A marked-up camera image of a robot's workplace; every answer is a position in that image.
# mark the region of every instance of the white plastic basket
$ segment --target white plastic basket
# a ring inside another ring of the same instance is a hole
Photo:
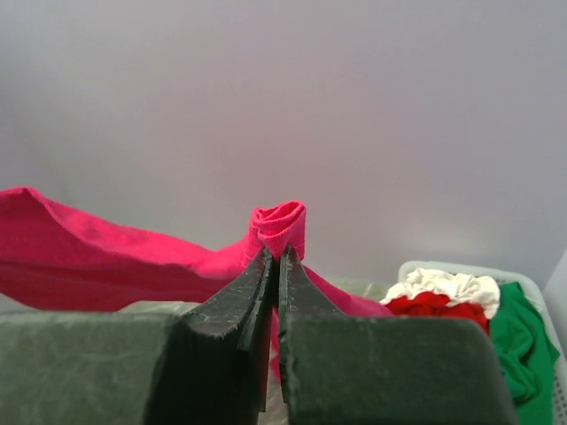
[[[535,282],[523,274],[504,272],[496,268],[467,266],[464,264],[440,263],[436,261],[409,261],[400,267],[398,282],[404,282],[408,274],[417,268],[429,268],[442,270],[451,274],[465,273],[475,276],[491,276],[499,285],[503,283],[518,282],[533,306],[540,312],[543,319],[549,340],[561,352],[559,359],[555,363],[555,388],[554,388],[554,424],[567,425],[567,361],[559,344],[557,333],[549,316],[540,288]]]

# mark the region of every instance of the crumpled fabric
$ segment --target crumpled fabric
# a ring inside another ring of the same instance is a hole
[[[412,298],[405,295],[394,298],[386,304],[386,307],[397,316],[438,316],[469,319],[476,322],[489,335],[488,319],[482,306],[473,303],[450,304],[451,298],[447,295],[421,292]]]
[[[279,259],[291,245],[303,259],[306,216],[298,201],[256,207],[241,240],[211,251],[99,219],[35,189],[3,190],[0,293],[36,309],[59,311],[115,312],[137,301],[204,302],[236,279],[263,247]],[[390,315],[379,303],[351,296],[307,267],[306,273],[344,313]],[[277,330],[274,313],[276,349]],[[277,374],[278,361],[271,365]]]
[[[450,274],[425,268],[417,268],[406,281],[393,285],[380,304],[389,305],[399,297],[415,298],[422,292],[446,295],[448,306],[460,303],[481,305],[487,319],[494,317],[500,305],[500,288],[490,276]]]
[[[501,286],[501,308],[490,336],[521,425],[553,424],[555,362],[545,324],[519,283]]]

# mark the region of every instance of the green shirt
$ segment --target green shirt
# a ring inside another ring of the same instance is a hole
[[[490,337],[521,425],[553,424],[554,364],[560,352],[519,283],[501,285],[501,305],[490,321]]]

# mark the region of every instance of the white cloth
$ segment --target white cloth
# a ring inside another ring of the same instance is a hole
[[[492,277],[450,274],[425,268],[417,268],[408,274],[406,281],[393,285],[380,304],[387,305],[393,299],[403,296],[413,299],[422,292],[447,295],[450,299],[449,306],[459,303],[481,305],[487,319],[492,319],[500,306],[500,288]]]

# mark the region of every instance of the pink fabric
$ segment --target pink fabric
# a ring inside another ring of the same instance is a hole
[[[0,191],[0,291],[42,310],[113,312],[140,300],[203,302],[235,279],[267,246],[305,255],[306,207],[288,202],[252,211],[247,235],[218,251],[112,224],[30,188]],[[306,268],[343,312],[389,315]],[[272,339],[277,344],[277,316]]]

